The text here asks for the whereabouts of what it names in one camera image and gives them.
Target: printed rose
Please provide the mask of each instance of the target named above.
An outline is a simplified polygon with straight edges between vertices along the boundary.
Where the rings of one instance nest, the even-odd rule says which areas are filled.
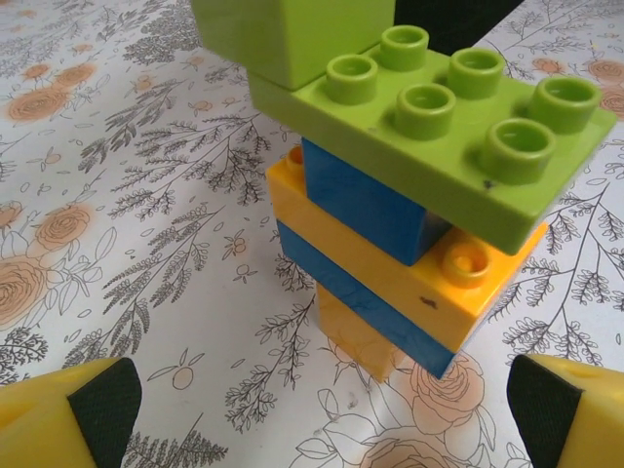
[[[34,80],[35,78],[39,78],[49,69],[50,69],[50,66],[47,65],[46,63],[38,63],[26,69],[26,71],[23,72],[23,77],[27,80]]]
[[[11,223],[14,222],[21,213],[21,203],[12,200],[0,205],[0,229],[4,227],[11,227]]]
[[[63,109],[67,93],[44,88],[16,97],[9,105],[9,117],[17,122],[29,122],[50,117]]]
[[[589,64],[587,70],[603,83],[624,83],[624,63],[619,61],[596,60]]]
[[[35,239],[48,251],[66,246],[85,232],[89,214],[78,206],[51,212],[35,232]]]
[[[67,87],[76,86],[83,81],[87,81],[95,71],[96,68],[90,63],[73,66],[63,70],[63,72],[57,77],[56,83]]]
[[[601,107],[615,112],[620,120],[624,120],[624,89],[619,87],[603,89]]]
[[[364,455],[360,468],[446,468],[441,461],[440,454],[423,442],[386,439]]]
[[[549,74],[563,73],[566,69],[562,63],[551,58],[536,58],[533,61],[533,66],[536,70]]]
[[[466,423],[484,398],[483,371],[470,356],[459,354],[442,380],[420,366],[411,374],[416,426],[423,434],[442,434]]]
[[[46,292],[46,270],[35,260],[0,260],[0,328],[20,319]]]

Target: black rubber pad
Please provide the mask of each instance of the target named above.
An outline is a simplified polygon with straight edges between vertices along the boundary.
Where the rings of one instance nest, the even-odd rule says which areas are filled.
[[[507,381],[507,401],[533,468],[557,468],[583,390],[517,356]]]
[[[452,55],[472,47],[513,12],[522,0],[397,0],[396,24],[429,32],[429,48]]]
[[[141,401],[133,361],[119,360],[67,400],[97,468],[119,468]]]

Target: floral tablecloth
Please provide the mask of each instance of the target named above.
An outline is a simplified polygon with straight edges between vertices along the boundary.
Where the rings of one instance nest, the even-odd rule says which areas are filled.
[[[482,42],[624,120],[624,2],[528,0]],[[624,125],[442,381],[379,385],[316,326],[264,170],[298,141],[186,0],[0,0],[0,384],[131,356],[127,467],[527,468],[509,360],[624,371]]]

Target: green brick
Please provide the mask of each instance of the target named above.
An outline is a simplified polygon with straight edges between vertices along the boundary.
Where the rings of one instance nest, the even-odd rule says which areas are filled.
[[[414,203],[515,254],[616,117],[598,108],[600,91],[584,80],[552,78],[534,87],[503,76],[504,60],[493,52],[471,49],[449,58],[423,49],[423,41],[428,35],[419,28],[391,28],[382,41],[386,52],[374,46],[338,58],[331,73],[295,92],[251,73],[253,104]],[[414,85],[422,85],[408,91],[415,106],[399,112],[399,94]],[[487,139],[492,132],[498,140]]]
[[[372,47],[395,0],[191,0],[204,47],[284,88],[320,77],[328,61]]]

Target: stacked block tower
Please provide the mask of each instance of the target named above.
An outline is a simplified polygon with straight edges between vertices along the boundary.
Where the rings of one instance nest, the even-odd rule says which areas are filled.
[[[429,50],[394,2],[192,2],[205,47],[303,137],[267,171],[283,250],[378,380],[405,355],[444,374],[616,120],[581,79],[535,87],[495,52]]]

